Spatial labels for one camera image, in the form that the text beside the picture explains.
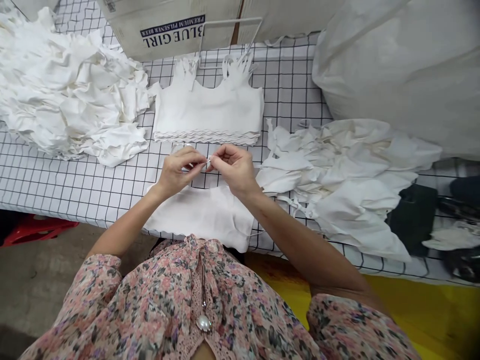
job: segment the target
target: woman's right hand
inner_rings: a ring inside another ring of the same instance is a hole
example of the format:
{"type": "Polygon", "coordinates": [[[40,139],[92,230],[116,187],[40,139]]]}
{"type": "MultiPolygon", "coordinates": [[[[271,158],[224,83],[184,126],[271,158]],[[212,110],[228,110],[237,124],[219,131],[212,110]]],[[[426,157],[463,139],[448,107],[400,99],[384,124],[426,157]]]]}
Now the woman's right hand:
{"type": "Polygon", "coordinates": [[[218,170],[230,191],[240,200],[252,194],[262,193],[254,174],[252,154],[232,144],[223,144],[210,157],[207,173],[218,170]]]}

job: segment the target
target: pendant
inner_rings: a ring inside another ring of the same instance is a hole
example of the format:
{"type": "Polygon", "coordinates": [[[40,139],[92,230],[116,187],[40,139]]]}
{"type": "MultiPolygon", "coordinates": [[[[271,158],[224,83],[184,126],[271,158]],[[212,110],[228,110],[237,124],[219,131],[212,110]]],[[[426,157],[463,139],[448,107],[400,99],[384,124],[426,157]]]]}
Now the pendant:
{"type": "Polygon", "coordinates": [[[196,326],[204,333],[208,333],[212,329],[212,323],[209,318],[203,314],[197,317],[196,326]]]}

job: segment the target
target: red plastic stool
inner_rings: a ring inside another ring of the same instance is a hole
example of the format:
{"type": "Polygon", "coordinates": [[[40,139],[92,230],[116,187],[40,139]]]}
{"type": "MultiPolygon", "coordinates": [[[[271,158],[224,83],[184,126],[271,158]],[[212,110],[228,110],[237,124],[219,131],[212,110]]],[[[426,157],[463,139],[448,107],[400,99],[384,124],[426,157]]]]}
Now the red plastic stool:
{"type": "Polygon", "coordinates": [[[28,214],[21,219],[18,225],[3,241],[3,246],[12,246],[36,240],[48,240],[55,238],[65,230],[74,228],[79,222],[63,220],[54,217],[36,219],[34,214],[28,214]]]}

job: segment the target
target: white grid table mat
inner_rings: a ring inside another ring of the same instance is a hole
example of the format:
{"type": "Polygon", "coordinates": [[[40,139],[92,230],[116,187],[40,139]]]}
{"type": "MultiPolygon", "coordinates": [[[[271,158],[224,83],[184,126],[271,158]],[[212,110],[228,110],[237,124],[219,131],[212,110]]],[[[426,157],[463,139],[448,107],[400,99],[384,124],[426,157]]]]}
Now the white grid table mat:
{"type": "MultiPolygon", "coordinates": [[[[57,29],[61,33],[87,35],[100,29],[104,43],[117,45],[112,32],[96,1],[62,0],[56,9],[57,29]]],[[[312,82],[313,52],[317,37],[311,35],[297,39],[284,39],[278,47],[256,44],[253,61],[256,69],[250,80],[253,87],[264,88],[264,116],[271,117],[277,125],[294,132],[304,118],[319,127],[332,121],[322,91],[312,82]]],[[[202,59],[221,64],[226,54],[240,54],[242,46],[209,50],[202,59]]],[[[144,62],[150,76],[150,85],[159,81],[164,88],[172,80],[172,59],[144,62]]],[[[219,85],[221,70],[199,70],[197,80],[207,88],[219,85]]],[[[149,148],[115,168],[105,167],[92,156],[80,160],[62,161],[38,152],[17,135],[10,134],[4,122],[0,122],[0,208],[39,214],[71,221],[108,227],[142,197],[144,190],[160,176],[163,160],[170,154],[172,144],[151,140],[155,113],[146,111],[138,117],[139,125],[146,128],[149,148]]],[[[253,154],[253,161],[261,163],[269,154],[267,149],[267,125],[264,122],[260,139],[255,146],[246,147],[253,154]]],[[[205,156],[213,154],[218,144],[197,143],[195,147],[205,156]]],[[[449,195],[449,183],[458,177],[480,174],[475,163],[449,159],[438,162],[433,169],[423,172],[417,184],[436,188],[440,195],[449,195]]],[[[211,188],[223,180],[218,173],[202,173],[193,182],[196,188],[211,188]]],[[[290,214],[291,209],[279,204],[290,214]]],[[[319,230],[318,224],[304,216],[297,220],[309,228],[319,230]]],[[[435,227],[446,226],[454,219],[437,213],[435,227]]],[[[254,223],[256,233],[262,228],[254,223]]],[[[171,234],[153,233],[164,238],[171,234]]],[[[398,277],[433,284],[464,284],[451,277],[443,268],[437,251],[430,251],[426,258],[414,258],[402,263],[378,256],[365,255],[355,247],[332,242],[347,259],[364,274],[398,277]]],[[[282,256],[266,232],[250,238],[249,250],[282,256]]]]}

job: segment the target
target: pink floral blouse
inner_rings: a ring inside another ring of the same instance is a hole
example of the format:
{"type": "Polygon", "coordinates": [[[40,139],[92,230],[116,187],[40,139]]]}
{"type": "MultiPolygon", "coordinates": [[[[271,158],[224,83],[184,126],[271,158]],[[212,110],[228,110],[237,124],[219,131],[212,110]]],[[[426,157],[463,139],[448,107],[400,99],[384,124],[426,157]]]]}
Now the pink floral blouse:
{"type": "Polygon", "coordinates": [[[150,256],[123,279],[118,257],[85,260],[52,328],[20,358],[190,359],[205,341],[217,359],[419,359],[391,318],[346,298],[314,296],[308,332],[218,240],[167,240],[150,256]],[[209,333],[195,322],[202,289],[209,333]]]}

